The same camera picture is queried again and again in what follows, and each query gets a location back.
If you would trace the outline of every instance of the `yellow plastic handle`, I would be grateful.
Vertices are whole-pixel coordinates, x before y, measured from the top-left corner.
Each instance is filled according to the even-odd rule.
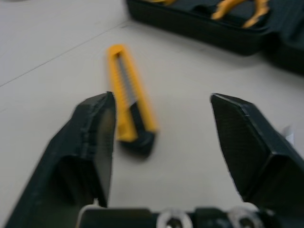
[[[212,19],[219,20],[222,19],[228,12],[230,12],[236,5],[244,2],[246,0],[223,0],[218,4],[217,11],[212,14]],[[254,15],[246,21],[243,28],[249,28],[258,22],[259,17],[265,15],[269,11],[267,5],[268,0],[255,0],[256,11]]]
[[[150,108],[148,99],[139,81],[133,61],[124,45],[114,45],[108,49],[108,61],[110,70],[110,81],[117,104],[117,140],[132,142],[137,139],[135,124],[128,103],[127,91],[124,87],[121,70],[117,64],[117,58],[122,58],[128,80],[136,97],[136,103],[146,131],[156,132],[158,127],[155,117]]]

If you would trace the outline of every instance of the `tool case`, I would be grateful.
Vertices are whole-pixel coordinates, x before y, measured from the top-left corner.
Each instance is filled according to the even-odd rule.
[[[249,56],[263,51],[280,67],[304,73],[304,1],[270,0],[269,12],[249,27],[242,25],[254,14],[255,2],[247,0],[221,20],[213,20],[221,0],[164,2],[126,0],[135,20],[195,38]]]

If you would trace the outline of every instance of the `floor seam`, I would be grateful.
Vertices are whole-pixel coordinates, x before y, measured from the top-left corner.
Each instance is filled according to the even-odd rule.
[[[80,47],[80,46],[86,44],[87,42],[90,42],[90,41],[92,41],[93,39],[95,39],[95,38],[97,38],[97,37],[103,35],[104,33],[109,32],[109,31],[111,31],[112,29],[115,29],[115,28],[121,26],[122,24],[126,23],[127,21],[129,21],[129,20],[126,20],[126,21],[124,21],[124,22],[122,22],[122,23],[120,23],[120,24],[118,24],[118,25],[116,25],[116,26],[114,26],[114,27],[112,27],[112,28],[110,28],[110,29],[108,29],[108,30],[106,30],[106,31],[103,31],[102,33],[100,33],[100,34],[98,34],[98,35],[96,35],[96,36],[94,36],[94,37],[92,37],[92,38],[90,38],[90,39],[88,39],[88,40],[86,40],[86,41],[84,41],[84,42],[82,42],[82,43],[76,45],[75,47],[72,47],[71,49],[69,49],[69,50],[67,50],[67,51],[65,51],[65,52],[63,52],[63,53],[61,53],[61,54],[59,54],[59,55],[57,55],[57,56],[55,56],[55,57],[49,59],[48,61],[46,61],[46,62],[44,62],[44,63],[42,63],[42,64],[40,64],[40,65],[38,65],[38,66],[36,66],[36,67],[30,69],[30,70],[28,70],[27,72],[25,72],[25,73],[23,73],[23,74],[17,76],[16,78],[13,78],[12,80],[10,80],[10,81],[8,81],[8,82],[6,82],[6,83],[0,85],[0,87],[5,86],[6,84],[8,84],[8,83],[10,83],[10,82],[12,82],[12,81],[15,81],[15,80],[18,79],[18,78],[21,78],[22,76],[28,74],[29,72],[31,72],[31,71],[33,71],[33,70],[35,70],[35,69],[37,69],[37,68],[39,68],[39,67],[41,67],[41,66],[47,64],[47,63],[49,63],[49,62],[51,62],[51,61],[53,61],[54,59],[56,59],[56,58],[58,58],[58,57],[60,57],[60,56],[62,56],[62,55],[64,55],[64,54],[66,54],[66,53],[68,53],[68,52],[74,50],[75,48],[78,48],[78,47]]]

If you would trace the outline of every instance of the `tile floor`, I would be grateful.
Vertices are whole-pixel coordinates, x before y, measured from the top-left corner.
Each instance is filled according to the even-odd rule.
[[[109,90],[105,51],[129,47],[161,132],[146,162],[114,151],[110,207],[243,204],[222,158],[209,95],[292,124],[304,155],[304,78],[130,20],[122,0],[0,0],[0,224],[75,105]]]

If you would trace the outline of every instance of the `pliers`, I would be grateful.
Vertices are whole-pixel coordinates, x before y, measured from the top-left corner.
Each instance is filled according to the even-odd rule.
[[[222,19],[229,11],[231,11],[236,5],[246,0],[223,0],[218,4],[218,8],[215,13],[212,14],[213,20]],[[246,21],[243,28],[249,28],[258,22],[259,17],[265,15],[269,11],[267,2],[269,0],[255,0],[256,11],[254,15]]]

